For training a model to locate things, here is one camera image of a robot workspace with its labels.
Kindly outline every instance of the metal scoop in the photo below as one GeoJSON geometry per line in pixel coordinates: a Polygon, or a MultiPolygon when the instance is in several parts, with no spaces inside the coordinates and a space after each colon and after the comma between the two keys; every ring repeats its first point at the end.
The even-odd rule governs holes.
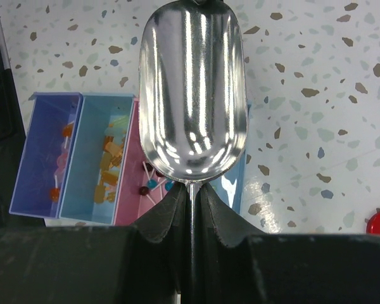
{"type": "Polygon", "coordinates": [[[156,10],[142,36],[139,81],[141,145],[157,170],[187,186],[189,280],[200,280],[197,193],[236,163],[248,131],[234,12],[216,0],[202,6],[182,0],[156,10]]]}

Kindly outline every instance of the blue lollipop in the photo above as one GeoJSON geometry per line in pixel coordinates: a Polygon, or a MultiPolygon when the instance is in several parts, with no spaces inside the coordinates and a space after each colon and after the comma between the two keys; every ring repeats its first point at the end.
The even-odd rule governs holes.
{"type": "Polygon", "coordinates": [[[167,183],[165,184],[165,189],[166,189],[166,191],[171,190],[172,187],[173,187],[173,182],[172,182],[172,181],[167,182],[167,183]]]}
{"type": "Polygon", "coordinates": [[[150,179],[147,183],[146,186],[150,189],[155,188],[158,185],[158,183],[154,179],[150,179]]]}

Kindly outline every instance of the pink plastic bin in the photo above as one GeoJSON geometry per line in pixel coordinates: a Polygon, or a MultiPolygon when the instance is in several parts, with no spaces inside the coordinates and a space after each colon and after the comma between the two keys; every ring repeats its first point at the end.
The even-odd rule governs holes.
{"type": "MultiPolygon", "coordinates": [[[[114,225],[130,225],[142,214],[151,209],[154,204],[146,197],[139,195],[139,188],[146,185],[148,178],[143,169],[146,161],[139,139],[139,102],[135,100],[132,114],[128,145],[125,150],[124,165],[120,191],[117,198],[117,210],[115,212],[114,225]]],[[[162,186],[162,195],[166,190],[162,186]]],[[[155,203],[161,201],[160,190],[156,189],[149,194],[155,203]]]]}

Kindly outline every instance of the lollipop stick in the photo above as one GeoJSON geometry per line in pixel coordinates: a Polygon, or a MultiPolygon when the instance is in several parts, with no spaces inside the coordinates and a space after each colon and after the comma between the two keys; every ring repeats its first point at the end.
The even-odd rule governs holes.
{"type": "Polygon", "coordinates": [[[152,197],[149,194],[147,194],[146,197],[152,202],[154,206],[156,205],[155,201],[152,199],[152,197]]]}
{"type": "Polygon", "coordinates": [[[159,191],[160,191],[160,200],[163,199],[163,191],[162,191],[162,187],[159,187],[159,191]]]}
{"type": "Polygon", "coordinates": [[[151,189],[151,191],[154,191],[155,189],[158,189],[158,187],[162,186],[163,183],[166,181],[166,179],[163,179],[161,182],[159,182],[155,188],[151,189]]]}
{"type": "Polygon", "coordinates": [[[151,180],[151,177],[149,176],[149,172],[148,172],[148,169],[146,168],[145,161],[142,162],[142,165],[144,166],[146,177],[148,178],[148,182],[149,182],[151,180]]]}

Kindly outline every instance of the white speckled surface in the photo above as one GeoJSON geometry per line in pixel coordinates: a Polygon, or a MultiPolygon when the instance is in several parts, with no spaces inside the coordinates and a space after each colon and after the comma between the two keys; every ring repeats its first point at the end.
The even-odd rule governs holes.
{"type": "MultiPolygon", "coordinates": [[[[0,0],[26,126],[34,91],[136,94],[168,1],[50,2],[0,0]]],[[[226,1],[253,103],[242,216],[267,232],[364,232],[380,208],[380,0],[356,2],[226,1]]]]}

